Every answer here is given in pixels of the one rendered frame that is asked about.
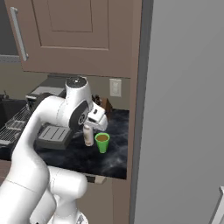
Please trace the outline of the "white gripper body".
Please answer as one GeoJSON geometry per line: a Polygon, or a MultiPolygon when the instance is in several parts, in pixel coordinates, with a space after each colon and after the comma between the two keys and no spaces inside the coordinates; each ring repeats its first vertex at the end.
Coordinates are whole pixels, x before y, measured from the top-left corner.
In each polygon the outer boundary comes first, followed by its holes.
{"type": "Polygon", "coordinates": [[[108,119],[105,115],[100,121],[96,121],[95,119],[88,117],[84,124],[95,130],[105,131],[108,127],[108,119]]]}

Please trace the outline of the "white bottle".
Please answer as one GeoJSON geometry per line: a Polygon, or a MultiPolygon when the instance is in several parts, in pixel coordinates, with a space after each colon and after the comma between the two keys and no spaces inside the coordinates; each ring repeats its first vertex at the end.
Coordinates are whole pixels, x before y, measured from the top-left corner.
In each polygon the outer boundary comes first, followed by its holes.
{"type": "Polygon", "coordinates": [[[93,129],[87,125],[83,126],[83,136],[86,146],[92,146],[94,144],[93,129]]]}

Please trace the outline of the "green cup with brown drink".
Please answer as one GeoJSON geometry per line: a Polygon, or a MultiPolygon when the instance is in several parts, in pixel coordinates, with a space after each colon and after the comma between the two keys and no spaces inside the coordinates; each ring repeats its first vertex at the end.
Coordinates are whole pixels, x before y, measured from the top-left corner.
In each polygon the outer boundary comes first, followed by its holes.
{"type": "Polygon", "coordinates": [[[110,136],[107,133],[98,133],[94,137],[100,153],[105,153],[107,151],[107,148],[109,146],[109,139],[110,136]]]}

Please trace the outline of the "brown knife block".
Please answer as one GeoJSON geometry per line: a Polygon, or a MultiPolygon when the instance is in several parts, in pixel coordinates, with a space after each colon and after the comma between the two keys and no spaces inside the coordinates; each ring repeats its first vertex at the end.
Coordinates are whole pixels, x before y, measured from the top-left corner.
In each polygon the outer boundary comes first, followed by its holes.
{"type": "Polygon", "coordinates": [[[98,106],[101,106],[105,109],[105,114],[108,119],[110,119],[111,113],[113,111],[113,107],[111,103],[109,102],[108,98],[101,98],[98,94],[92,95],[92,100],[95,102],[98,106]]]}

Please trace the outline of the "grey coffee machine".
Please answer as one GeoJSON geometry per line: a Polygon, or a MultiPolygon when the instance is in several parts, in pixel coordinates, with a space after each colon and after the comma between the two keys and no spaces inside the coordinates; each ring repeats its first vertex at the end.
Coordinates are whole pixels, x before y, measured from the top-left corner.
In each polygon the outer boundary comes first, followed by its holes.
{"type": "Polygon", "coordinates": [[[85,77],[64,79],[64,87],[38,86],[26,96],[31,117],[26,125],[28,140],[41,148],[64,150],[83,125],[92,108],[85,77]]]}

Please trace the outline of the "brown base cupboard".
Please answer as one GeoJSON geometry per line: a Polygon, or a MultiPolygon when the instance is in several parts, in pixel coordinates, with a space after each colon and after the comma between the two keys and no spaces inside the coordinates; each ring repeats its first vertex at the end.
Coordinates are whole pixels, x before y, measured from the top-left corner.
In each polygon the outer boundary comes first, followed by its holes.
{"type": "Polygon", "coordinates": [[[129,224],[130,183],[0,159],[0,224],[129,224]]]}

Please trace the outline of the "black hob with grey grates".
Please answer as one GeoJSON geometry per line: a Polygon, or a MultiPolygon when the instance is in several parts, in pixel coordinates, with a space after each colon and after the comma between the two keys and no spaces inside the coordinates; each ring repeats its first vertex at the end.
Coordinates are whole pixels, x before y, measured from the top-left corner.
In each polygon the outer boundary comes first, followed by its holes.
{"type": "Polygon", "coordinates": [[[29,117],[26,101],[0,94],[0,145],[14,144],[29,117]]]}

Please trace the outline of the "grey fridge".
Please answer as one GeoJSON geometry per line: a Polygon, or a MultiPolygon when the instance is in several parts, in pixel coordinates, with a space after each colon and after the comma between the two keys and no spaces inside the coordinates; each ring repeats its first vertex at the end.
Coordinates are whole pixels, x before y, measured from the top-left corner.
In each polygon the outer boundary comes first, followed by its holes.
{"type": "Polygon", "coordinates": [[[224,186],[224,0],[155,0],[135,224],[210,224],[224,186]]]}

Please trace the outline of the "dark grey range hood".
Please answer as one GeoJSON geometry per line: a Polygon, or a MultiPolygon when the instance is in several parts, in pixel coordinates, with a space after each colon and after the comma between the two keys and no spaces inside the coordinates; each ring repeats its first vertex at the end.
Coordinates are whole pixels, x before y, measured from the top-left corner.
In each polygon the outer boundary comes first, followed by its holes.
{"type": "Polygon", "coordinates": [[[0,0],[0,61],[20,62],[4,0],[0,0]]]}

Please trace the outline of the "white slanted bar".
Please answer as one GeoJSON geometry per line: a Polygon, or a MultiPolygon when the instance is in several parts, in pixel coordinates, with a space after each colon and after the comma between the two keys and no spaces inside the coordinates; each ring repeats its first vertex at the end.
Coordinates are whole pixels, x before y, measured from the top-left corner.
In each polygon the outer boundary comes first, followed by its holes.
{"type": "Polygon", "coordinates": [[[220,197],[209,224],[224,224],[224,186],[220,187],[220,197]]]}

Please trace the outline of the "white wall outlet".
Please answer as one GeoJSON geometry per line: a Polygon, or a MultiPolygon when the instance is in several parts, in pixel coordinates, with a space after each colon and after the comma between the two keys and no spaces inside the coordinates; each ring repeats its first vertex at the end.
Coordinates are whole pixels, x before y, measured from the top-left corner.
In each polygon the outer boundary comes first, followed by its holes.
{"type": "Polygon", "coordinates": [[[114,97],[122,96],[122,81],[118,79],[109,80],[110,95],[114,97]]]}

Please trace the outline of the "brown wall cupboard door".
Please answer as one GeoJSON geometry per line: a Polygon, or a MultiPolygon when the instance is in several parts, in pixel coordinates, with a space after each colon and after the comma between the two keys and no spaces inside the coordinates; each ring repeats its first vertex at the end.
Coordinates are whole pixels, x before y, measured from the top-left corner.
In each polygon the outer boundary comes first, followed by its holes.
{"type": "Polygon", "coordinates": [[[142,0],[4,0],[25,71],[133,78],[142,0]],[[23,61],[10,7],[29,55],[23,61]]]}

